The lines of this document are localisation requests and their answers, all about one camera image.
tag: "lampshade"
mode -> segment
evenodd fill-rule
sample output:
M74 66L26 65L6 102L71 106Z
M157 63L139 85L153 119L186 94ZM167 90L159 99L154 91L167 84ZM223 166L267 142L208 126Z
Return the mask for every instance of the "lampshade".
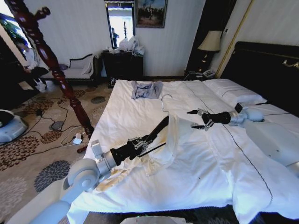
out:
M206 51L219 51L221 33L222 32L219 30L210 30L198 49Z

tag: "cushion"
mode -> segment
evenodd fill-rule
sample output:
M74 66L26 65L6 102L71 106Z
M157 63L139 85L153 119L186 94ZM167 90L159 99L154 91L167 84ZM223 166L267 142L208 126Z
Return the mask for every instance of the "cushion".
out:
M65 78L86 78L89 79L92 74L82 74L82 69L67 69L63 71ZM41 78L53 78L51 72L41 76Z
M89 55L81 60L70 59L70 68L72 69L83 69L92 60L93 55Z
M262 104L267 102L261 95L228 79L212 79L203 83L232 107L235 107L237 103Z
M81 71L81 74L87 74L87 73L90 73L90 71L92 70L92 62L91 60L89 61L89 63L87 63L84 68L82 69Z

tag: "carved bedpost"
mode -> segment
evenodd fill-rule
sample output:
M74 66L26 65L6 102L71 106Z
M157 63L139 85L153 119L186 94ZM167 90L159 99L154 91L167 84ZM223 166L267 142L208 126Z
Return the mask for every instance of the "carved bedpost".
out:
M81 102L75 97L72 86L65 80L65 75L59 68L55 54L44 41L43 34L38 28L37 21L50 15L50 10L47 7L43 7L33 15L28 10L23 0L6 0L6 2L11 7L15 19L26 30L27 35L34 41L40 57L52 71L53 77L59 82L60 89L70 100L71 107L74 109L80 124L84 127L86 134L90 138L94 130L90 120L83 109Z

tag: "pillow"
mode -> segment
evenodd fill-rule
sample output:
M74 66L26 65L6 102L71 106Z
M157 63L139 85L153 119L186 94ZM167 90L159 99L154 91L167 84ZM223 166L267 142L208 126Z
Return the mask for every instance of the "pillow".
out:
M92 70L92 63L91 63L91 60L89 62L87 62L85 64L85 66L83 67L82 71L81 71L81 74L84 75L84 74L88 74L90 71Z
M267 102L261 95L228 79L211 79L203 83L232 107L235 107L237 103L262 104Z
M70 69L82 69L92 60L93 55L89 54L83 58L70 59Z

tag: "window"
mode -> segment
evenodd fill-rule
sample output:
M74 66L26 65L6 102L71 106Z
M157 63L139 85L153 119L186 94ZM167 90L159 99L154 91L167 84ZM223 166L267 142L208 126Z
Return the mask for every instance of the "window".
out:
M4 0L0 0L0 23L12 41L18 37L23 38L28 43L28 47L31 48L30 42L19 24L16 22L14 15L10 12L9 7Z
M105 1L112 48L135 35L134 1Z

